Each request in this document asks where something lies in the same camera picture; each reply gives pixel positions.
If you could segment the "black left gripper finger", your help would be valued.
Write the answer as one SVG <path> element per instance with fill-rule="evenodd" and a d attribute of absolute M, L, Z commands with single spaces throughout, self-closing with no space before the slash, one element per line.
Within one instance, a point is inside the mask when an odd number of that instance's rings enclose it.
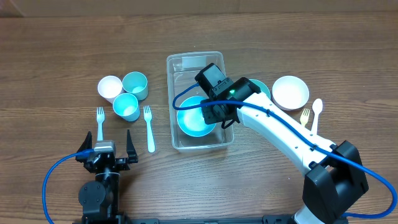
<path fill-rule="evenodd" d="M 92 151 L 92 133 L 88 131 L 85 140 L 76 152 L 76 157 L 88 157 Z"/>
<path fill-rule="evenodd" d="M 127 130 L 126 138 L 126 152 L 127 152 L 127 162 L 128 163 L 138 163 L 138 155 L 135 147 L 132 143 L 130 130 Z"/>

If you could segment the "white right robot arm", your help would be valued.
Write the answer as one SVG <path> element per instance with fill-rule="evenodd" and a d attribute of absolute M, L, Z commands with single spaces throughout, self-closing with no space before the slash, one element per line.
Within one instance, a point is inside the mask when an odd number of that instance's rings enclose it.
<path fill-rule="evenodd" d="M 303 208 L 291 223 L 336 223 L 369 189 L 359 151 L 312 134 L 274 106 L 247 78 L 196 77 L 208 99 L 200 103 L 206 123 L 233 121 L 253 129 L 287 156 L 304 176 Z"/>

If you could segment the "white bowl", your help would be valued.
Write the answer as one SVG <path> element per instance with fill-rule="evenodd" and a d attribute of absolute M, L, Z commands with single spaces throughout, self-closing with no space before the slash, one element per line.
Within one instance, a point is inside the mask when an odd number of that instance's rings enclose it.
<path fill-rule="evenodd" d="M 282 110 L 292 111 L 304 107 L 310 96 L 306 83 L 295 76 L 283 76 L 272 86 L 272 100 Z"/>

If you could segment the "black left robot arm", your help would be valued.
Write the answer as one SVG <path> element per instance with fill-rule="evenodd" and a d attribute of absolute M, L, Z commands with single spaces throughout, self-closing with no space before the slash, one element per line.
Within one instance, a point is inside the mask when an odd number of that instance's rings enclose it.
<path fill-rule="evenodd" d="M 124 212 L 119 211 L 120 172 L 129 170 L 130 165 L 138 162 L 138 155 L 132 143 L 130 131 L 127 131 L 127 157 L 116 157 L 114 141 L 92 143 L 92 134 L 88 133 L 75 160 L 95 175 L 94 181 L 85 183 L 78 193 L 83 207 L 82 223 L 131 223 Z"/>

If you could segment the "teal bowl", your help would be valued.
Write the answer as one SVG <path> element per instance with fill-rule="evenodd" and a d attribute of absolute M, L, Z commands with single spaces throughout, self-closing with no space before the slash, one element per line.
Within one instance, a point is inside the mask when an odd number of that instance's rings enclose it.
<path fill-rule="evenodd" d="M 249 80 L 252 81 L 254 84 L 256 84 L 261 89 L 261 91 L 266 94 L 266 96 L 268 98 L 271 98 L 270 90 L 268 89 L 266 84 L 264 84 L 260 80 L 256 80 L 256 79 L 253 79 L 253 78 L 250 78 Z"/>

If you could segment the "blue bowl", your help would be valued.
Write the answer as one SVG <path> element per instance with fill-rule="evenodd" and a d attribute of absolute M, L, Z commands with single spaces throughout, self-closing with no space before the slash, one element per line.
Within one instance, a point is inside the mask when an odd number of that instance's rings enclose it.
<path fill-rule="evenodd" d="M 177 123 L 185 134 L 196 138 L 210 134 L 216 126 L 216 124 L 205 123 L 200 107 L 189 110 L 179 110 L 177 112 Z"/>

